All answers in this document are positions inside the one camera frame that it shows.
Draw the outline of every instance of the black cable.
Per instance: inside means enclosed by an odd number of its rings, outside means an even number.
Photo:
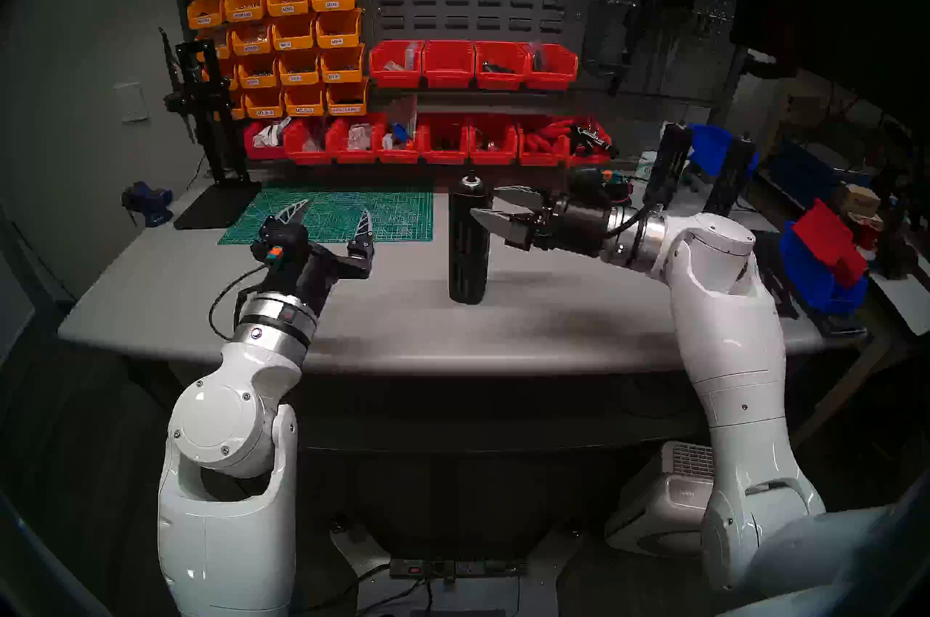
[[[48,272],[48,275],[55,280],[55,283],[60,286],[61,290],[64,291],[64,293],[67,294],[69,297],[71,297],[72,302],[76,303],[77,298],[75,298],[75,296],[71,294],[71,290],[69,290],[66,286],[64,286],[61,279],[56,277],[55,272],[53,272],[51,269],[48,268],[48,265],[45,263],[42,257],[39,256],[39,252],[35,250],[35,247],[33,247],[33,245],[29,243],[29,240],[26,238],[26,235],[22,233],[22,230],[20,229],[19,225],[17,225],[17,223],[14,222],[12,219],[9,220],[9,223],[10,223],[10,226],[12,226],[13,229],[16,230],[16,233],[20,235],[20,239],[22,239],[22,243],[25,244],[26,247],[31,252],[33,252],[35,261],[37,261],[38,263],[40,263],[40,265],[42,265],[42,268],[45,269],[45,271]]]
[[[365,574],[360,574],[358,577],[355,578],[355,581],[352,582],[352,584],[350,584],[348,587],[342,590],[339,594],[335,595],[335,597],[329,597],[328,599],[324,599],[322,602],[319,602],[310,607],[305,607],[302,610],[291,612],[291,614],[306,614],[307,612],[319,612],[319,610],[325,610],[327,607],[332,607],[333,605],[339,604],[339,602],[341,602],[343,599],[345,599],[346,597],[350,595],[352,590],[356,587],[357,584],[359,584],[359,582],[367,580],[369,577],[372,577],[378,574],[379,572],[384,572],[384,570],[388,569],[390,566],[391,566],[390,562],[379,564],[377,565],[377,567],[373,569],[369,569],[368,572],[366,572]]]
[[[603,235],[603,238],[610,239],[612,237],[615,237],[620,232],[625,232],[627,229],[629,229],[631,226],[637,223],[641,218],[646,216],[650,212],[650,210],[652,210],[653,206],[654,206],[653,204],[644,204],[642,208],[638,212],[636,212],[633,216],[631,216],[628,220],[626,220],[626,222],[622,223],[620,226],[614,229],[611,229],[609,232]]]
[[[190,180],[189,182],[187,182],[187,186],[184,187],[184,191],[187,191],[188,189],[190,189],[190,188],[191,188],[191,184],[193,184],[195,181],[197,181],[197,177],[200,176],[200,170],[201,170],[201,169],[203,168],[203,166],[204,166],[204,159],[206,159],[206,154],[204,154],[202,157],[200,157],[200,161],[197,162],[197,171],[196,171],[196,172],[193,172],[193,176],[191,177],[191,180]]]
[[[380,607],[381,605],[386,605],[386,604],[388,604],[388,602],[393,602],[395,599],[400,599],[401,597],[406,597],[407,595],[412,594],[412,593],[414,592],[414,590],[416,590],[417,587],[419,587],[421,584],[423,584],[423,581],[422,581],[422,580],[417,580],[417,582],[414,582],[414,584],[413,584],[412,587],[410,587],[409,589],[405,589],[405,590],[402,591],[402,592],[398,592],[398,593],[397,593],[396,595],[394,595],[393,597],[386,597],[385,599],[379,600],[379,601],[375,602],[374,604],[368,605],[367,607],[362,607],[361,610],[359,610],[358,612],[355,612],[355,617],[361,617],[361,615],[363,615],[363,614],[368,614],[369,612],[371,612],[371,610],[374,610],[375,607]]]
[[[210,323],[210,328],[211,330],[213,330],[213,333],[216,334],[218,337],[221,337],[224,341],[231,342],[233,340],[233,337],[226,336],[213,325],[213,311],[217,308],[217,305],[219,304],[219,300],[222,299],[224,296],[226,296],[227,292],[230,289],[232,289],[236,284],[238,284],[240,281],[242,281],[246,277],[249,277],[250,275],[253,275],[256,272],[260,272],[264,268],[265,268],[265,265],[261,265],[261,266],[255,267],[254,269],[250,269],[249,271],[244,273],[244,275],[242,275],[241,277],[236,278],[235,281],[227,284],[226,288],[219,293],[219,296],[216,297],[216,299],[213,300],[212,305],[210,305],[210,311],[206,315],[206,320]]]

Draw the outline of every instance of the table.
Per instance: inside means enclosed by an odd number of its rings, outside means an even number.
[[[204,188],[183,195],[174,211],[183,212]],[[706,195],[679,192],[670,213],[700,210]],[[751,229],[774,228],[752,211],[731,216]],[[664,285],[568,252],[511,249],[493,237],[485,299],[460,305],[448,297],[447,231],[447,196],[436,194],[432,242],[378,244],[371,278],[339,282],[304,371],[555,375],[682,368]],[[255,266],[249,249],[218,246],[221,234],[146,229],[84,294],[58,335],[138,358],[218,363],[223,342],[206,312],[229,282]],[[233,304],[230,293],[216,311],[225,333],[233,330]],[[782,328],[790,355],[829,346],[806,316],[784,319]]]

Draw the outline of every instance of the blue tool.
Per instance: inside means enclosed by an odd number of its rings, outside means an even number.
[[[168,210],[171,203],[170,189],[150,189],[146,182],[136,182],[123,190],[123,209],[129,212],[132,223],[136,223],[133,211],[145,217],[146,226],[158,226],[170,222],[174,214]]]

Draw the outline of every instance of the floor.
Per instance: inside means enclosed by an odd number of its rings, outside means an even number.
[[[154,529],[167,415],[129,381],[121,358],[57,340],[56,323],[33,320],[0,368],[0,487],[115,617],[174,614]],[[815,362],[817,370],[828,362]],[[882,375],[804,445],[799,462],[828,508],[900,496],[930,454],[928,405],[926,386],[908,371]],[[565,617],[714,614],[699,561],[621,553],[597,538],[620,485],[655,449],[453,457],[302,451],[293,607],[352,582],[327,537],[333,519],[362,520],[394,553],[442,557],[518,556],[559,520],[593,535],[561,579]],[[17,585],[23,613],[62,614],[41,569],[17,557],[11,540],[0,544],[0,584]],[[353,614],[352,601],[316,613]]]

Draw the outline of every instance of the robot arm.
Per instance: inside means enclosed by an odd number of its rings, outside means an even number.
[[[261,228],[252,253],[269,271],[236,316],[222,365],[184,390],[168,423],[158,557],[183,615],[287,614],[298,431],[294,411],[280,401],[300,380],[329,290],[341,278],[367,278],[375,253],[367,211],[345,257],[309,242],[301,216],[269,217]],[[218,502],[204,489],[201,467],[272,474],[263,494]]]
[[[789,444],[784,339],[752,254],[754,236],[716,214],[675,218],[590,206],[526,187],[502,187],[496,195],[532,210],[472,210],[508,245],[575,251],[668,284],[682,360],[714,449],[714,486],[702,526],[704,568],[715,588],[741,587],[767,537],[794,519],[824,512]]]

